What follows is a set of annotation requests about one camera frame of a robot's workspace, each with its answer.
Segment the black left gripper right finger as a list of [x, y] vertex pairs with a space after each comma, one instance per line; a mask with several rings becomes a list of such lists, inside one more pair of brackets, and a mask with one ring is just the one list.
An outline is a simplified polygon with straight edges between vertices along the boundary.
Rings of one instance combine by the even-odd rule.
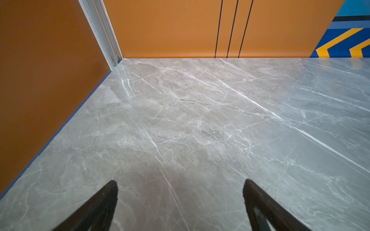
[[309, 231], [251, 179], [246, 179], [243, 198], [253, 231]]

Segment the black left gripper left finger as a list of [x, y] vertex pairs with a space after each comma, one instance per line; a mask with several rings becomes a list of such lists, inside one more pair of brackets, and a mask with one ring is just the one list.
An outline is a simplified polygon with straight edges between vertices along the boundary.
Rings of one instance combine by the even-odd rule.
[[111, 180], [54, 230], [108, 231], [117, 201], [118, 185], [116, 181]]

